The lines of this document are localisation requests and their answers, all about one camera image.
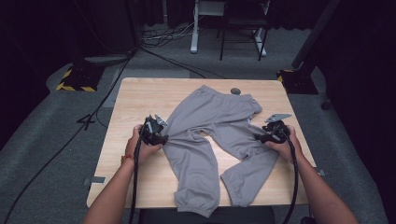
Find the grey pants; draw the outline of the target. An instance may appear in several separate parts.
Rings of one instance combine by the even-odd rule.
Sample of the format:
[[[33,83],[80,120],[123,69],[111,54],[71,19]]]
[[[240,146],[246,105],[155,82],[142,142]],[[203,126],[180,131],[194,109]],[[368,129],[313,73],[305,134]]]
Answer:
[[[278,153],[256,140],[262,129],[250,123],[262,111],[249,94],[233,95],[202,86],[173,111],[163,147],[178,180],[179,212],[210,217],[223,183],[233,206],[246,207],[271,174]]]

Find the black yellow striped stand base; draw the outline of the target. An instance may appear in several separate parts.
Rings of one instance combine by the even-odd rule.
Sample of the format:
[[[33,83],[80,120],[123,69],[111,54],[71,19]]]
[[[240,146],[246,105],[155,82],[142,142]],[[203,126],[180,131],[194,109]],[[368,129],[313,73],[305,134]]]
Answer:
[[[87,91],[95,92],[105,71],[103,66],[90,65],[87,68],[70,66],[64,73],[57,91]]]
[[[287,94],[318,94],[311,76],[300,71],[282,69],[276,72],[276,79],[281,82]]]

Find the person's right hand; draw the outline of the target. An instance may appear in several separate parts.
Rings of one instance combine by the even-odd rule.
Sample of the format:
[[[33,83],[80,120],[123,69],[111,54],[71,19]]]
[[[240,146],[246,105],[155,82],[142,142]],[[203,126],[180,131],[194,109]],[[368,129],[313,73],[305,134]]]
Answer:
[[[304,154],[302,152],[300,141],[296,136],[294,127],[288,125],[288,129],[290,131],[289,140],[291,141],[292,145],[294,146],[295,158],[297,161],[300,161],[301,159],[304,158]],[[268,141],[265,143],[265,145],[268,146],[269,148],[277,151],[284,159],[286,159],[290,163],[293,163],[293,158],[291,155],[291,146],[288,142],[285,142],[282,144],[277,144],[277,143]]]

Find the grey metal pole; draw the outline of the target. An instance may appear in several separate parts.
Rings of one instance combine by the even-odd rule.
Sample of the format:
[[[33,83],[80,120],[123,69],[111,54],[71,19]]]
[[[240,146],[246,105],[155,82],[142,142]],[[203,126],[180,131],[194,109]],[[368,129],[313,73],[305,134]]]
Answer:
[[[294,69],[300,69],[308,57],[308,53],[314,47],[315,42],[318,40],[321,32],[325,28],[326,24],[332,17],[332,14],[336,10],[341,0],[330,0],[327,6],[321,13],[318,21],[316,22],[313,30],[311,31],[308,38],[305,40],[303,46],[299,50],[297,56],[294,58],[291,66]]]

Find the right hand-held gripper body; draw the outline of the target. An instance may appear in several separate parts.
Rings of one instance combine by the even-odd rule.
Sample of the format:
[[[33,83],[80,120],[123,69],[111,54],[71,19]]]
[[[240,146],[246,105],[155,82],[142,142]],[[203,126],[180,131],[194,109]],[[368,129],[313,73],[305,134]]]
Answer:
[[[289,118],[290,114],[274,114],[266,121],[266,125],[262,128],[265,134],[269,134],[269,138],[273,139],[274,143],[282,144],[288,140],[290,131],[283,119]]]

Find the grey flat stand base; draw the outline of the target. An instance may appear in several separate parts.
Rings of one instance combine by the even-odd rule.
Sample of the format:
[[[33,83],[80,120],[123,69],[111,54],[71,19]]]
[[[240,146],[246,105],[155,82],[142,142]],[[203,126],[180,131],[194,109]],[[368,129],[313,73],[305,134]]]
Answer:
[[[85,57],[84,61],[88,64],[98,66],[111,66],[126,62],[132,57],[131,54],[107,54],[100,56]]]

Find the person's left hand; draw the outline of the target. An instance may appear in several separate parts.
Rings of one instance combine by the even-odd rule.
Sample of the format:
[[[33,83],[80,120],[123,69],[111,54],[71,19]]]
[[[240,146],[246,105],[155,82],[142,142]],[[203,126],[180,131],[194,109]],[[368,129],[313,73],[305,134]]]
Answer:
[[[142,127],[143,127],[142,124],[134,126],[133,135],[127,142],[125,153],[122,156],[121,161],[132,161],[134,159],[135,152],[137,150],[138,140],[140,137],[140,131]],[[147,145],[144,142],[141,142],[139,148],[139,157],[138,157],[139,162],[144,162],[148,157],[158,152],[162,148],[163,146],[161,145],[152,146],[152,145]]]

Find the black metal chair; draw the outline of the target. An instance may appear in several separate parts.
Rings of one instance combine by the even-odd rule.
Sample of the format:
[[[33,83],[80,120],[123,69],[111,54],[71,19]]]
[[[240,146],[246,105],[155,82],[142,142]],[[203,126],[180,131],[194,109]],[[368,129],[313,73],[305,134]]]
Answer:
[[[266,55],[265,42],[270,29],[270,14],[275,0],[226,0],[217,36],[221,36],[220,56],[223,59],[226,43],[247,43],[246,40],[226,38],[231,30],[252,30],[251,37],[258,51],[258,61]]]

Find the white desk frame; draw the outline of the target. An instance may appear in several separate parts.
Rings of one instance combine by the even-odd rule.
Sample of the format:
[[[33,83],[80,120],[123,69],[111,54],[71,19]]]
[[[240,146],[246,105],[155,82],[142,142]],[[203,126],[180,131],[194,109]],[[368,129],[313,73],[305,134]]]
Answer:
[[[223,15],[223,0],[194,0],[193,9],[193,30],[191,35],[191,49],[192,54],[198,52],[198,41],[199,41],[199,20],[204,16],[218,16]],[[254,43],[262,57],[266,56],[266,51],[262,45],[262,28],[258,28],[252,31]]]

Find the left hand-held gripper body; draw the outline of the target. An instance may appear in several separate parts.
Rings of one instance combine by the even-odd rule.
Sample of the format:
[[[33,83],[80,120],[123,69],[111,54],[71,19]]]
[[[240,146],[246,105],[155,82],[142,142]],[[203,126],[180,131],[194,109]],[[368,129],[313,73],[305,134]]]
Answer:
[[[163,136],[162,130],[166,125],[167,122],[158,115],[146,117],[142,133],[140,134],[143,142],[147,145],[155,146],[157,142],[163,141],[161,139],[161,136]]]

